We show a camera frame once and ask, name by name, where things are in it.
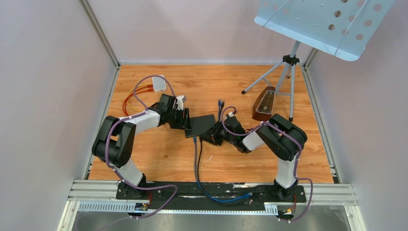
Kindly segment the black network switch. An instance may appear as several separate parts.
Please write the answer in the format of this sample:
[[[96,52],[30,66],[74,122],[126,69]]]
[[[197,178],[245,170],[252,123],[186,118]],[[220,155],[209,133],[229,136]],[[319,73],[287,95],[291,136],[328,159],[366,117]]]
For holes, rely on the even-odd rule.
[[[191,130],[185,130],[185,138],[193,138],[208,131],[215,123],[214,115],[202,115],[190,118]]]

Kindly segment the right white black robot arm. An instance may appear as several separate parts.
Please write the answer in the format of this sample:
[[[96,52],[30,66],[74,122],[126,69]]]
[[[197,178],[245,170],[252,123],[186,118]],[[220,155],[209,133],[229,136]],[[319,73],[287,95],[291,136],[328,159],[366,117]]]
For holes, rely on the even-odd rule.
[[[290,120],[274,114],[268,121],[262,121],[251,131],[246,131],[236,116],[231,114],[223,122],[216,122],[209,130],[200,134],[199,138],[217,146],[226,141],[245,154],[266,145],[278,158],[278,173],[274,180],[277,184],[276,197],[287,201],[293,196],[298,183],[295,174],[296,159],[304,148],[307,135]]]

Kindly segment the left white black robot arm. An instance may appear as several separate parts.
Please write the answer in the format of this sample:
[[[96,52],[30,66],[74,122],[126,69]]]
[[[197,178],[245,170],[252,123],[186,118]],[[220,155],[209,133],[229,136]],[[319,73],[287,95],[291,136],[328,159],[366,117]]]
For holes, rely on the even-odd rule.
[[[141,199],[147,194],[146,177],[131,159],[135,136],[164,124],[169,124],[171,129],[191,130],[189,109],[184,106],[186,100],[184,95],[162,94],[158,102],[141,113],[104,119],[91,153],[129,185],[128,191],[134,198]]]

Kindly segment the small white router box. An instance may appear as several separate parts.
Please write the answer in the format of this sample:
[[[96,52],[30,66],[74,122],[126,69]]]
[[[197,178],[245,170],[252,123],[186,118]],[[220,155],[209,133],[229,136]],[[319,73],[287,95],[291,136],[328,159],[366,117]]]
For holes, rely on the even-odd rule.
[[[159,93],[167,90],[167,84],[164,79],[165,79],[164,75],[152,77],[152,85],[154,92]]]

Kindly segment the brown wooden metronome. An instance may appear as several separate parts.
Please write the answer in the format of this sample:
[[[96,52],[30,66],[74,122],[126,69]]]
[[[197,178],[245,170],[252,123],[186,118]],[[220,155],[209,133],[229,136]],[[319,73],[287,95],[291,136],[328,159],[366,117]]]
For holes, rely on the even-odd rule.
[[[267,121],[272,117],[275,87],[266,87],[257,97],[252,110],[252,119]]]

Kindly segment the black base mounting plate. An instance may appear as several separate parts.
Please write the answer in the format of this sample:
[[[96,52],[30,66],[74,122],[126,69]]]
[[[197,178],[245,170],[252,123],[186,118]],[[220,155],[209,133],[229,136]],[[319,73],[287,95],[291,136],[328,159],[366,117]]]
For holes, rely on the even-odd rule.
[[[116,199],[147,201],[149,209],[163,206],[167,210],[232,210],[261,211],[265,203],[305,203],[303,186],[296,186],[287,196],[274,185],[251,185],[244,183],[156,181],[144,184],[141,191],[125,183],[118,183]]]

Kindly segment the silver music stand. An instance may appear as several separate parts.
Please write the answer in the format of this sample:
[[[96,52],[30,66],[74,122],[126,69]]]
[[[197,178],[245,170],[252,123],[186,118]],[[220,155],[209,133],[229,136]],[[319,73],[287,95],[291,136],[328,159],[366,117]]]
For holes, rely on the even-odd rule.
[[[340,95],[379,90],[391,75],[395,53],[391,0],[263,0],[250,44],[277,51],[278,65],[293,72],[303,64],[316,115],[338,110]]]

